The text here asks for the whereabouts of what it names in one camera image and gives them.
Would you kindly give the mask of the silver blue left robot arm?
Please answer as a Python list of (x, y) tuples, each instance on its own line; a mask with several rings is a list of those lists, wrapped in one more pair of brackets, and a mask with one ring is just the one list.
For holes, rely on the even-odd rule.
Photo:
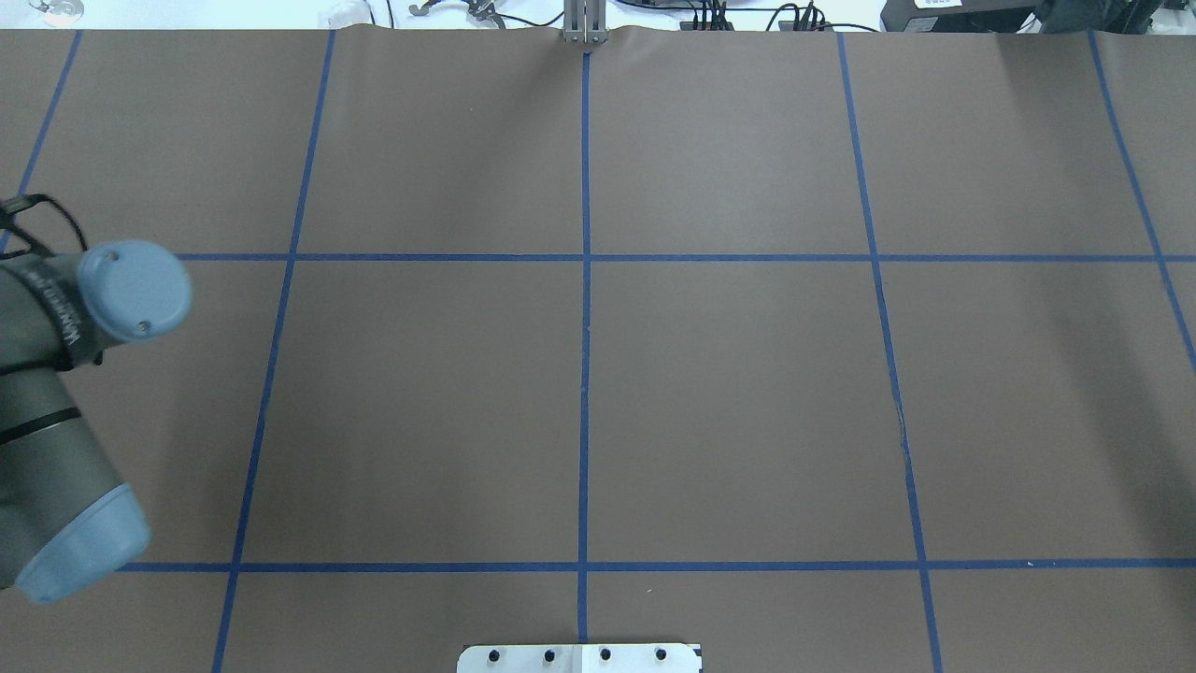
[(1, 571), (36, 605), (132, 563), (152, 539), (136, 494), (65, 387), (65, 372), (158, 339), (193, 308), (179, 257), (152, 241), (4, 261)]

